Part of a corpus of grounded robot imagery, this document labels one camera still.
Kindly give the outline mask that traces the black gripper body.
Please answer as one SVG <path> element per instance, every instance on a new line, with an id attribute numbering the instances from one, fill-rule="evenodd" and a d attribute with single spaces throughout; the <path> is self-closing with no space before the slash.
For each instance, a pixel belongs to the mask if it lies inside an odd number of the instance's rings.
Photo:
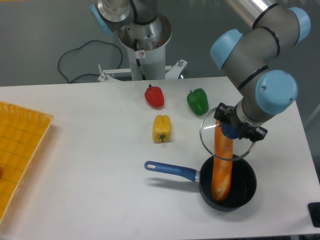
<path id="1" fill-rule="evenodd" d="M 223 135 L 227 138 L 247 138 L 250 129 L 250 118 L 242 106 L 235 106 L 227 115 L 223 124 Z"/>

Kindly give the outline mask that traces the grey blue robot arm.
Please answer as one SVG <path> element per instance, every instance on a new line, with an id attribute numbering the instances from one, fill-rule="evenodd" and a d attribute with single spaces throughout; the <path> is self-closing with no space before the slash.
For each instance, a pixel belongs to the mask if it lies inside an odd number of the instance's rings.
<path id="1" fill-rule="evenodd" d="M 230 0 L 228 4 L 251 27 L 243 35 L 232 29 L 212 45 L 210 55 L 242 95 L 233 108 L 220 104 L 215 119 L 231 139 L 264 139 L 262 125 L 295 101 L 295 79 L 271 70 L 268 61 L 306 38 L 309 15 L 301 8 L 284 8 L 275 0 Z M 155 0 L 99 0 L 91 6 L 106 34 L 117 32 L 126 46 L 133 80 L 160 80 L 166 76 L 165 46 L 171 24 L 160 14 Z"/>

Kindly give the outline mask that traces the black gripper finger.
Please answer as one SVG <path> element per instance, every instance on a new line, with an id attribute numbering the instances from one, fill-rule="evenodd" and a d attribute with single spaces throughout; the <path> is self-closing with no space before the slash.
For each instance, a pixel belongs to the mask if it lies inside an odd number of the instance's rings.
<path id="1" fill-rule="evenodd" d="M 223 125 L 231 124 L 231 114 L 232 107 L 221 102 L 216 107 L 213 117 L 215 120 L 217 120 L 218 125 L 222 127 Z"/>
<path id="2" fill-rule="evenodd" d="M 258 142 L 263 140 L 267 133 L 268 130 L 266 128 L 263 128 L 261 126 L 253 127 L 248 123 L 245 123 L 240 128 L 240 137 L 238 139 L 248 139 L 251 142 Z"/>

